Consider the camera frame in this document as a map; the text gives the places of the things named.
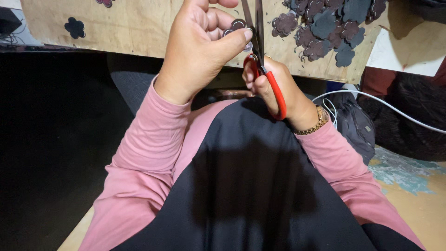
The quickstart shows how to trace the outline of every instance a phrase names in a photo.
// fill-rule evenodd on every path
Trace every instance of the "pink long-sleeve shirt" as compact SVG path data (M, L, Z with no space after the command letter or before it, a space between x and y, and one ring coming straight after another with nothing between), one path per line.
M190 112L190 103L162 99L153 83L121 144L106 166L104 191L79 250L110 250L146 227L198 151L215 116L227 100ZM387 226L424 249L420 240L381 192L362 157L333 127L325 124L297 139L359 224Z

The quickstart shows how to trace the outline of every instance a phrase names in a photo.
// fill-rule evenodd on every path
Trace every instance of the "dark background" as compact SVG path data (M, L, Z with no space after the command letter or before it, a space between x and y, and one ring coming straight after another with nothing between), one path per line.
M105 53L0 54L0 249L57 250L132 119Z

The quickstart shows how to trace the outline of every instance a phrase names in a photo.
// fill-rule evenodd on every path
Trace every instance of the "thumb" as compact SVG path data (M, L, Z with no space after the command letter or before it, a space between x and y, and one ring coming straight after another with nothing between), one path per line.
M227 63L245 49L251 38L250 29L238 29L212 42L212 50L217 53L217 58Z
M276 97L274 91L269 84L266 76L260 76L254 81L254 87L256 94L260 95L268 106L268 110L271 114L277 114L279 107L277 106Z

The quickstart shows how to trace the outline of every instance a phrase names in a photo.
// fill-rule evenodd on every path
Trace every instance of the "red scissor handle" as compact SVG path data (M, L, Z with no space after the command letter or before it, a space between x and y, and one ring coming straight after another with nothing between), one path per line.
M256 78L260 76L260 71L257 68L257 62L255 62L254 59L252 58L252 53L245 58L245 61L243 62L243 68L249 61L253 62L251 64L251 69L254 72L254 80L256 80ZM285 99L283 98L282 95L282 91L280 91L279 85L276 82L276 78L274 78L274 75L271 71L268 71L265 74L265 76L268 79L271 88L273 89L274 96L276 97L277 100L277 106L279 107L279 113L271 115L278 121L284 120L286 117L286 104L285 104Z

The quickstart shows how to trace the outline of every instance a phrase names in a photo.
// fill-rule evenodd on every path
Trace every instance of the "gold wristwatch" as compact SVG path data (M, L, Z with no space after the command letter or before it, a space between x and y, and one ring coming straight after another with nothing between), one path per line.
M316 109L318 110L318 115L319 115L318 123L308 130L304 130L304 131L295 130L294 131L295 134L307 135L307 134L313 133L313 132L317 131L319 128L321 128L323 125L325 125L330 120L330 115L322 106L316 105Z

